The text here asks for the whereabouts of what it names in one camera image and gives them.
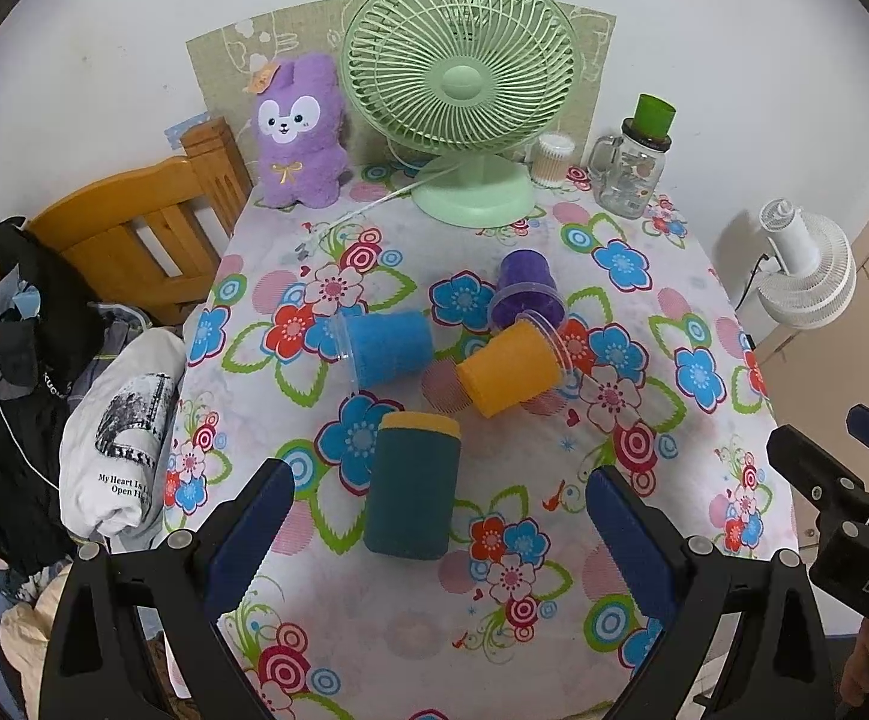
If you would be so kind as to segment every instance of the table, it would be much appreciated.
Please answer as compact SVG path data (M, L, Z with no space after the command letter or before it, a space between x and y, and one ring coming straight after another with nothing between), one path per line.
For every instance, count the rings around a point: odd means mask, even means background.
M682 533L726 553L796 549L791 491L767 463L774 420L753 352L671 199L622 220L576 167L507 227L451 227L393 199L298 261L312 232L409 173L366 167L327 209L246 207L191 347L164 528L196 529L265 458L292 468L289 517L220 620L278 720L541 720L607 706L660 626L587 517L592 469L616 464ZM455 363L486 344L493 280L515 247L551 264L575 372L485 420ZM436 362L351 395L327 317L399 309L428 312ZM604 397L618 408L601 408ZM462 425L452 541L438 562L361 543L374 440L395 409Z

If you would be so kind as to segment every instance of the screw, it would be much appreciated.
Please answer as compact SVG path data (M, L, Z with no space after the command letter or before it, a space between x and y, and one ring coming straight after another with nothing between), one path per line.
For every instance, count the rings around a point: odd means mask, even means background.
M705 538L704 536L691 536L691 538L688 539L688 549L696 555L710 555L715 551L715 545L711 543L710 539Z
M798 568L801 565L801 558L798 557L798 553L793 552L790 549L781 550L778 553L778 560L781 560L781 562L789 568Z
M100 551L101 548L95 541L88 541L77 548L77 555L81 560L95 560Z
M167 537L167 546L172 549L184 549L192 541L194 536L191 531L175 531Z

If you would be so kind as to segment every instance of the wooden chair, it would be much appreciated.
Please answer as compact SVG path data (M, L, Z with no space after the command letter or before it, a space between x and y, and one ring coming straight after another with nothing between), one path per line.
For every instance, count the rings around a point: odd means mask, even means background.
M164 324L183 322L191 304L207 298L220 259L191 201L206 197L230 237L251 191L224 119L192 127L181 143L186 157L95 181L25 226L73 264L102 301L138 306ZM138 220L180 275L164 272L138 237Z

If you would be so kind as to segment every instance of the purple plush toy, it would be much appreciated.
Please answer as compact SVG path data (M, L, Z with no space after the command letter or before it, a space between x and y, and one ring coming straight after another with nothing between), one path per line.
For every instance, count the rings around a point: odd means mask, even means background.
M263 204L281 208L298 200L324 208L337 200L337 180L348 166L348 155L337 143L343 111L329 55L307 53L279 62L255 107Z

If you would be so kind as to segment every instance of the purple cup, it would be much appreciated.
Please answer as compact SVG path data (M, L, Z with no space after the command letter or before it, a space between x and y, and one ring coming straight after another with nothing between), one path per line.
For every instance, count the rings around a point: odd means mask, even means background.
M530 248L513 251L501 261L498 292L489 303L491 324L498 330L513 325L523 311L541 314L555 328L561 327L567 313L548 260Z

